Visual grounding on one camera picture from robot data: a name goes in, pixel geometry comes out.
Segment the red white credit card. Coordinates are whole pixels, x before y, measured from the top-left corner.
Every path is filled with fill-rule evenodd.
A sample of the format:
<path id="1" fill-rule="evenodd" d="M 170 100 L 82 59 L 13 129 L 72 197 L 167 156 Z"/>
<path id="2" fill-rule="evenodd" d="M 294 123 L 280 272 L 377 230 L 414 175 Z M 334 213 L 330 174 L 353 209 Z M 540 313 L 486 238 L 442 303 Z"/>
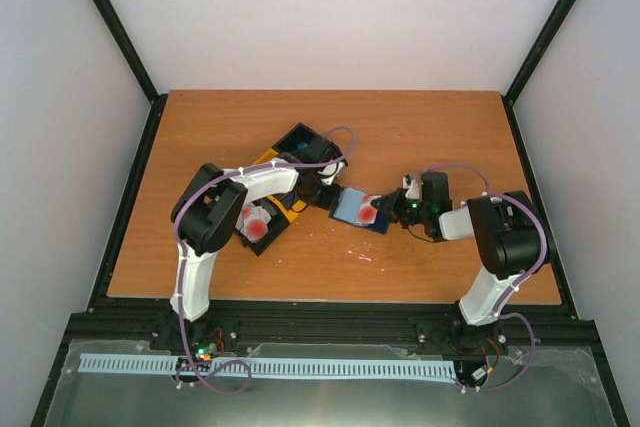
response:
<path id="1" fill-rule="evenodd" d="M 378 210 L 373 206 L 373 201 L 379 198 L 379 195 L 365 195 L 363 197 L 355 219 L 357 225 L 369 226 L 375 223 Z"/>

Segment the blue leather card holder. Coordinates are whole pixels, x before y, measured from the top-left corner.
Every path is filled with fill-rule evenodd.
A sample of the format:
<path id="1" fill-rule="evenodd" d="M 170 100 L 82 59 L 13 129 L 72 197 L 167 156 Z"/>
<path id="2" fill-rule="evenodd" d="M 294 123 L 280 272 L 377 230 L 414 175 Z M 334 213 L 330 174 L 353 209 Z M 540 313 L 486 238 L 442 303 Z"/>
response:
<path id="1" fill-rule="evenodd" d="M 370 232 L 385 235 L 388 231 L 390 221 L 379 212 L 373 225 L 359 226 L 355 223 L 358 208 L 365 195 L 370 194 L 354 188 L 344 188 L 340 195 L 338 205 L 330 210 L 329 218 Z"/>

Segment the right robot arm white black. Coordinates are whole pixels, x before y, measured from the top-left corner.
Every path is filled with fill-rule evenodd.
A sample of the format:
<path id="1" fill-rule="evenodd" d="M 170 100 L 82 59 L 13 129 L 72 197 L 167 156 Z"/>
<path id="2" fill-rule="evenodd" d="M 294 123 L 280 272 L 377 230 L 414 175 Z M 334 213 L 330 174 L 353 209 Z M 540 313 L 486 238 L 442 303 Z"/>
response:
<path id="1" fill-rule="evenodd" d="M 400 188 L 371 206 L 407 231 L 422 227 L 419 238 L 427 242 L 475 240 L 480 270 L 438 332 L 460 352 L 484 342 L 512 295 L 551 253 L 546 229 L 523 191 L 483 193 L 456 208 L 447 174 L 429 170 L 406 175 Z"/>

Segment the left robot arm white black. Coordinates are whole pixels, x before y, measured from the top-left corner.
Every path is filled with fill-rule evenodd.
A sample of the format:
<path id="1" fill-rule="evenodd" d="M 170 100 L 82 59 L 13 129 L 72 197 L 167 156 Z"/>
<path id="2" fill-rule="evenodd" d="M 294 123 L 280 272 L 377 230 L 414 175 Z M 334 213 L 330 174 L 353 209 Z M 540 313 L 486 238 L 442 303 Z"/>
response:
<path id="1" fill-rule="evenodd" d="M 263 198 L 297 193 L 311 200 L 347 166 L 347 153 L 326 138 L 302 153 L 277 154 L 262 163 L 223 169 L 213 163 L 194 174 L 171 213 L 178 266 L 170 305 L 179 319 L 172 335 L 186 349 L 201 347 L 208 325 L 209 284 L 218 253 L 231 239 L 242 210 Z"/>

